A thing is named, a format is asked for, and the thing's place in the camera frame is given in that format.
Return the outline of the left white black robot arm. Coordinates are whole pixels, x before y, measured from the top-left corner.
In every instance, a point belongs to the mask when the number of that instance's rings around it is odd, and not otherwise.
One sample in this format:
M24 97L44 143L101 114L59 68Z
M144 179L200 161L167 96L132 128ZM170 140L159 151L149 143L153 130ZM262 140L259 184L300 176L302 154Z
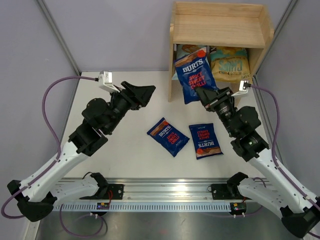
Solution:
M57 153L24 180L12 180L7 188L16 199L20 218L37 222L55 207L77 199L103 199L109 183L99 172L62 186L57 183L74 167L91 157L104 144L129 110L146 107L156 87L135 86L126 81L111 92L110 101L94 98L82 111L83 121Z

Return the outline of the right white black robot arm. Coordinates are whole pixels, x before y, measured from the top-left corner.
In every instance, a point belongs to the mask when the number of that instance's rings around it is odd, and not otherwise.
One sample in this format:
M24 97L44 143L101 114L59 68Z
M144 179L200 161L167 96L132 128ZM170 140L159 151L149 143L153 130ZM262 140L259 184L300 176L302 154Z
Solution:
M238 172L227 181L232 198L247 197L281 219L295 237L304 238L320 222L320 198L306 188L277 159L275 150L257 133L261 125L253 106L237 108L230 88L213 90L196 87L202 105L218 115L229 136L235 153L267 178L275 190L255 183Z

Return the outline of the large yellow kettle chips bag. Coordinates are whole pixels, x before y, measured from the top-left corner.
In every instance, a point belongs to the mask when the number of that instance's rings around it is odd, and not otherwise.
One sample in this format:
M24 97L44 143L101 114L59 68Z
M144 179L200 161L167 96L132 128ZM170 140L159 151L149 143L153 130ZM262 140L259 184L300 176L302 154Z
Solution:
M247 50L243 47L210 46L210 68L217 82L251 81Z

